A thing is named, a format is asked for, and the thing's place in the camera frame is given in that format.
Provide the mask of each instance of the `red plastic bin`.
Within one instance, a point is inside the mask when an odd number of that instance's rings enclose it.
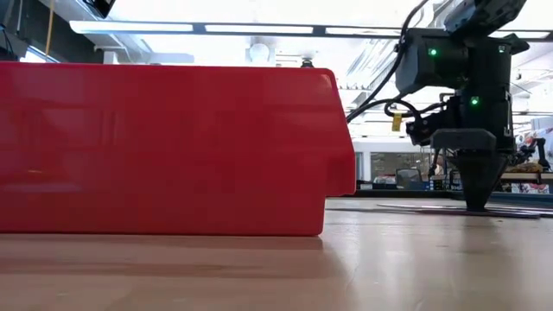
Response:
[[[355,190],[333,74],[0,63],[0,232],[311,236]]]

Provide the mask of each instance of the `table surface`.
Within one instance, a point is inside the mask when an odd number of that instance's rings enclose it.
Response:
[[[327,206],[446,200],[328,200]],[[553,221],[328,211],[318,238],[0,235],[0,310],[548,310]]]

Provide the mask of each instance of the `black cable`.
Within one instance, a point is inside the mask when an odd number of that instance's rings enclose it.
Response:
[[[4,39],[4,42],[5,42],[5,45],[6,45],[6,51],[8,51],[8,54],[10,54],[10,56],[15,56],[14,54],[14,48],[11,46],[11,42],[10,42],[10,39],[8,38],[8,34],[6,34],[6,30],[3,29],[2,30],[3,32],[3,39]]]
[[[395,117],[396,116],[396,114],[394,112],[390,111],[390,108],[391,108],[392,105],[393,105],[393,103],[388,103],[384,106],[384,113],[388,117]],[[428,111],[433,111],[435,109],[442,108],[445,105],[446,105],[446,103],[443,103],[443,102],[442,103],[435,103],[435,104],[429,105],[428,107],[418,111],[418,113],[423,114],[423,113],[426,113]],[[414,115],[413,115],[413,112],[408,111],[408,112],[403,113],[401,115],[401,117],[414,117]]]
[[[378,95],[378,93],[384,88],[386,83],[390,81],[391,76],[396,72],[397,68],[399,67],[399,64],[401,63],[401,59],[404,57],[405,54],[405,34],[407,33],[407,28],[409,27],[409,23],[411,22],[411,19],[413,19],[413,16],[417,13],[418,10],[420,10],[424,4],[426,4],[428,0],[422,0],[408,15],[405,19],[404,25],[401,28],[401,32],[399,34],[399,43],[397,44],[397,56],[394,60],[394,63],[390,69],[390,71],[385,75],[385,77],[382,79],[380,84],[374,89],[374,91],[369,95],[367,99],[356,109],[354,109],[348,116],[347,116],[347,122],[350,123],[352,120],[354,120],[356,117],[358,117],[361,113],[363,113],[365,110],[372,107],[372,105],[367,108],[368,105],[371,104],[371,102],[374,100],[374,98]],[[404,95],[399,95],[396,98],[402,98]]]
[[[416,121],[421,121],[423,118],[421,117],[421,112],[418,111],[414,105],[411,105],[410,103],[398,98],[398,97],[395,97],[395,98],[388,98],[388,99],[380,99],[380,100],[375,100],[371,103],[368,103],[367,105],[364,106],[364,109],[361,111],[359,110],[358,108],[358,111],[353,111],[352,113],[350,113],[347,117],[346,117],[346,120],[348,123],[352,122],[352,120],[354,120],[356,117],[359,116],[359,114],[363,113],[365,110],[367,109],[371,109],[372,107],[375,107],[377,105],[381,105],[381,104],[400,104],[400,105],[403,105],[405,107],[407,107],[407,109],[410,110],[410,113],[411,113],[411,116],[412,117],[415,117],[415,120]]]

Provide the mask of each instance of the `fluorescent light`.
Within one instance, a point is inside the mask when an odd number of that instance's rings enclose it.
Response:
[[[307,26],[247,26],[247,25],[206,25],[208,32],[243,32],[276,34],[311,34],[313,27]]]
[[[515,34],[520,39],[543,39],[546,36],[550,35],[548,31],[509,31],[509,30],[498,30],[491,34],[491,37],[494,38],[503,38],[507,35]]]
[[[192,25],[178,22],[71,21],[69,24],[77,34],[178,34],[193,30]]]
[[[393,35],[398,36],[399,30],[394,29],[371,29],[371,28],[348,28],[332,27],[327,29],[329,35]]]

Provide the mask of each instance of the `ceiling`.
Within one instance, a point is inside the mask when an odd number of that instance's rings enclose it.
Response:
[[[56,0],[55,11],[68,21],[94,18],[80,0]],[[325,24],[366,27],[399,27],[420,0],[117,0],[108,19],[148,22],[263,22]],[[411,26],[440,27],[439,23],[458,0],[430,0],[424,14]],[[530,0],[519,18],[504,29],[553,29],[549,12],[553,3]],[[99,48],[118,52],[121,62],[206,66],[299,67],[311,59],[316,67],[335,73],[340,97],[348,111],[369,92],[378,76],[394,58],[394,41],[383,39],[336,39],[216,35],[87,35]],[[254,64],[249,50],[254,44],[269,48],[265,63]],[[547,102],[553,78],[552,43],[532,43],[531,50],[513,57],[514,111],[553,112]],[[435,103],[441,92],[426,88],[408,97],[417,107]],[[393,81],[378,95],[397,94]],[[515,116],[524,128],[529,116]],[[381,110],[369,111],[350,125],[353,136],[401,136],[391,131],[391,120]]]

